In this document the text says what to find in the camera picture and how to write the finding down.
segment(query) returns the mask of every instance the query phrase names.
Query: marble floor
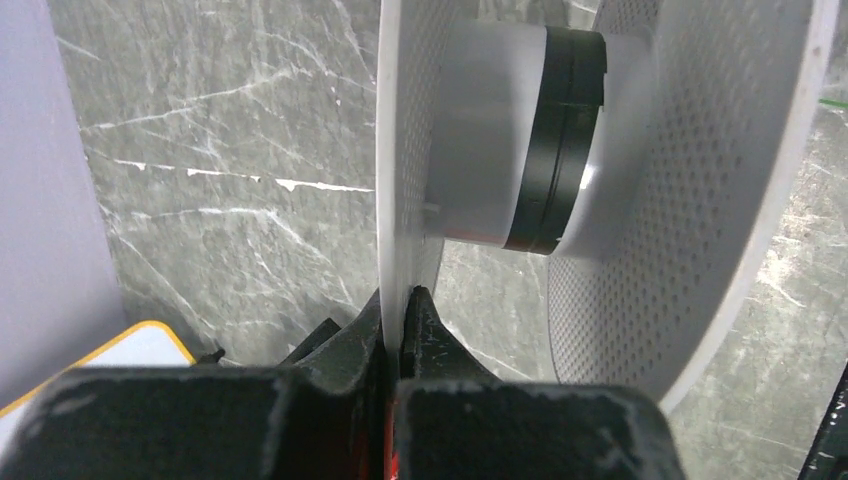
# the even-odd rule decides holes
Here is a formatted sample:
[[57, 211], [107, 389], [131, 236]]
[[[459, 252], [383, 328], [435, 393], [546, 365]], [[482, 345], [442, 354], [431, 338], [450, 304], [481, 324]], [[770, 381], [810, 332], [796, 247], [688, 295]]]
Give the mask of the marble floor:
[[[481, 15], [589, 28], [597, 3], [482, 0]], [[247, 365], [352, 318], [377, 285], [379, 1], [54, 0], [51, 15], [130, 319]], [[846, 20], [825, 89], [841, 100]], [[847, 133], [847, 111], [820, 108], [757, 284], [670, 415], [691, 478], [803, 463], [848, 356]], [[552, 380], [545, 276], [540, 257], [448, 244], [437, 304], [501, 377]]]

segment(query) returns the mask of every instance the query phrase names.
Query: black object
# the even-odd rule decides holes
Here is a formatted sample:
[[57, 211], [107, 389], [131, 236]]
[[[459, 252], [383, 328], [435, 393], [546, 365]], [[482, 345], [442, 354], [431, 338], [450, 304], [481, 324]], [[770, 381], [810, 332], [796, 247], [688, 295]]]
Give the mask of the black object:
[[836, 385], [798, 478], [848, 480], [848, 365]]
[[29, 410], [0, 479], [378, 479], [394, 463], [392, 427], [405, 480], [683, 478], [645, 397], [501, 383], [424, 288], [407, 308], [396, 401], [379, 296], [334, 325], [281, 367], [70, 371]]
[[547, 27], [545, 63], [515, 216], [504, 248], [547, 255], [559, 244], [604, 104], [606, 43]]

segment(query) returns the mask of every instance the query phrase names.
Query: gray marble surface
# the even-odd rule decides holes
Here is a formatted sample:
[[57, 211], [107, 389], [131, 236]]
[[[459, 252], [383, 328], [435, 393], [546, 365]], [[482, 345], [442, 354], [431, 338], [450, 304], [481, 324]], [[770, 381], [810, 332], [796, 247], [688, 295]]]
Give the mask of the gray marble surface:
[[[481, 15], [588, 28], [596, 6], [482, 0]], [[129, 317], [234, 365], [352, 318], [377, 285], [379, 2], [51, 8]], [[843, 15], [826, 88], [841, 99], [846, 31]], [[758, 283], [670, 415], [691, 478], [794, 478], [803, 462], [848, 356], [846, 128], [821, 109]], [[448, 244], [436, 301], [497, 374], [552, 380], [545, 276], [540, 257]]]

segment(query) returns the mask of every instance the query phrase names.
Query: black strip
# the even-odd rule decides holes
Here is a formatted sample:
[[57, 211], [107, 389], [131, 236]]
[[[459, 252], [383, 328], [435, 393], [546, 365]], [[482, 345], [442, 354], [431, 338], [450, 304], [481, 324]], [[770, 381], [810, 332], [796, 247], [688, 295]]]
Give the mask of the black strip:
[[547, 27], [545, 63], [527, 161], [504, 248], [554, 251], [580, 189], [598, 110], [606, 43], [597, 32]]

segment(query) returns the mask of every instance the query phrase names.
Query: perforated white disc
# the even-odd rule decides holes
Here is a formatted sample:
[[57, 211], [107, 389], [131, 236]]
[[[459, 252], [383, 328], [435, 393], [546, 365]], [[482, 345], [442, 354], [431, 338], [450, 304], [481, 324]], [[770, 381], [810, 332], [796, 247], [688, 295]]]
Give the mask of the perforated white disc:
[[377, 258], [383, 341], [395, 364], [412, 288], [431, 290], [443, 240], [425, 239], [424, 192], [439, 70], [470, 0], [383, 0], [377, 64]]
[[616, 246], [552, 257], [557, 376], [627, 384], [666, 410], [754, 281], [800, 165], [838, 0], [608, 0], [595, 29], [650, 32], [648, 153]]

